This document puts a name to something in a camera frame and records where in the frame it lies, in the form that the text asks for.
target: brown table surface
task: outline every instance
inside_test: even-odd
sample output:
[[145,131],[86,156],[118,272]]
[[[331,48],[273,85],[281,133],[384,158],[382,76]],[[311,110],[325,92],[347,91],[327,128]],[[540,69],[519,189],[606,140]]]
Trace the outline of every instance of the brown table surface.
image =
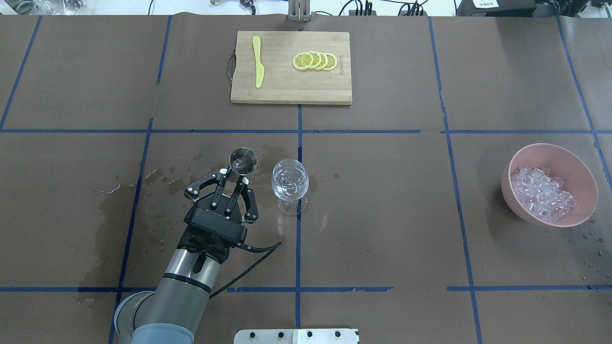
[[[351,33],[353,104],[231,104],[236,32],[298,29]],[[156,286],[184,229],[182,189],[241,146],[260,159],[247,242],[283,245],[209,303],[196,343],[294,327],[609,342],[610,32],[569,18],[1,16],[0,342],[117,343],[115,306]],[[590,221],[551,230],[506,206],[502,170],[535,142],[591,169]],[[287,158],[310,175],[300,218],[270,185]],[[216,287],[256,259],[233,250]]]

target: cutting board handle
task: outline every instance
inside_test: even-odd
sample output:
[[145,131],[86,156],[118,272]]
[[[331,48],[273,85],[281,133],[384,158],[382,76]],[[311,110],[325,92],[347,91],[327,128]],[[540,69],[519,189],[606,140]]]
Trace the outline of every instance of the cutting board handle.
[[[231,65],[232,65],[231,61],[232,60],[234,60],[234,70],[232,70],[232,72],[230,74]],[[230,78],[229,79],[230,83],[234,82],[234,73],[235,72],[236,72],[236,49],[234,49],[234,51],[231,53],[231,55],[229,56],[229,59],[228,59],[227,74],[228,74],[228,77]]]

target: bowl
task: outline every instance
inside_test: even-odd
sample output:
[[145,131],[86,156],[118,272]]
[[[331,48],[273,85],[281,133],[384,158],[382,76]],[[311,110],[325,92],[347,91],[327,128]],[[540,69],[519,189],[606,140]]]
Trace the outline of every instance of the bowl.
[[[563,178],[562,190],[576,199],[576,208],[555,223],[538,219],[517,198],[510,177],[522,167],[550,169],[549,177]],[[535,225],[565,228],[587,221],[597,207],[597,184],[589,168],[574,153],[550,143],[534,143],[521,148],[510,160],[501,179],[501,190],[510,209],[521,219]]]

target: ice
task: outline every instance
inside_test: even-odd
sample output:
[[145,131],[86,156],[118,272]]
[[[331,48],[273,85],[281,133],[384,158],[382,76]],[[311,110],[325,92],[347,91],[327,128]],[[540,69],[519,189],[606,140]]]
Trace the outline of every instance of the ice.
[[577,202],[573,195],[561,190],[563,178],[551,178],[545,167],[522,167],[512,175],[510,181],[518,201],[538,219],[555,223],[567,215]]

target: wooden cutting board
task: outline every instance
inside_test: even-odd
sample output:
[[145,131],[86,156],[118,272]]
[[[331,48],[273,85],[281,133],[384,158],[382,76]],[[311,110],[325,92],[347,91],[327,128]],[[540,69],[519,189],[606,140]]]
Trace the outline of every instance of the wooden cutting board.
[[[266,68],[255,87],[253,36],[261,38],[261,63]],[[332,53],[338,65],[330,71],[296,70],[293,57],[303,51]],[[351,43],[348,32],[238,31],[232,103],[350,105]]]

